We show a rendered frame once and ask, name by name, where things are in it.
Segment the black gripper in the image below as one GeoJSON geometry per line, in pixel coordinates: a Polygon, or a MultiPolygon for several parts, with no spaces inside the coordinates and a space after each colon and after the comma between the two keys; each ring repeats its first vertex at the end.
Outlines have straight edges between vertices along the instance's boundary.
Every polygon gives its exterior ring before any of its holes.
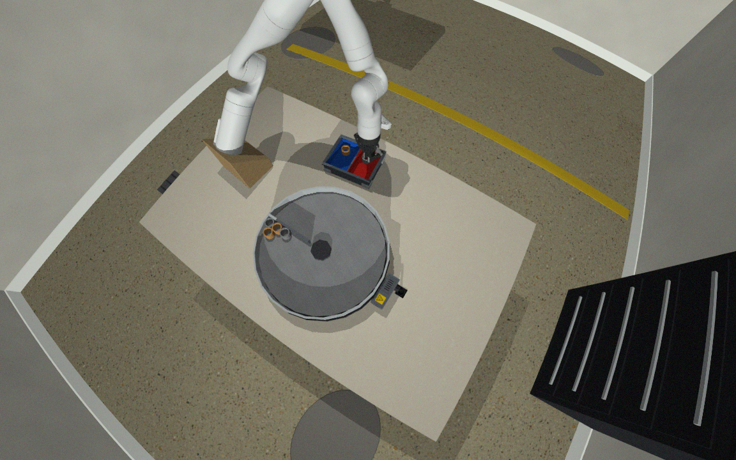
{"type": "Polygon", "coordinates": [[[378,159],[381,155],[385,154],[384,151],[380,151],[379,149],[380,135],[379,137],[377,137],[377,139],[366,140],[362,139],[358,133],[354,134],[358,147],[363,149],[362,152],[364,153],[364,159],[367,159],[368,163],[378,159]]]}

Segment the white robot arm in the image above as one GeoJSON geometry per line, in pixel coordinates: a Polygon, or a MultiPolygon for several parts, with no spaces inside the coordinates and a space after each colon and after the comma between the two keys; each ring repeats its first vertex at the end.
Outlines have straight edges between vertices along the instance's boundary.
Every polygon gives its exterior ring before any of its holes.
{"type": "MultiPolygon", "coordinates": [[[[264,0],[246,34],[233,50],[227,71],[233,78],[247,84],[227,90],[213,142],[222,153],[242,153],[249,120],[268,69],[268,59],[256,53],[257,50],[286,39],[313,1],[264,0]]],[[[377,101],[388,89],[387,75],[374,55],[370,35],[351,0],[321,2],[338,35],[349,69],[365,71],[364,77],[351,87],[351,99],[358,111],[357,133],[362,139],[377,139],[381,128],[391,128],[391,122],[381,114],[381,105],[377,101]]]]}

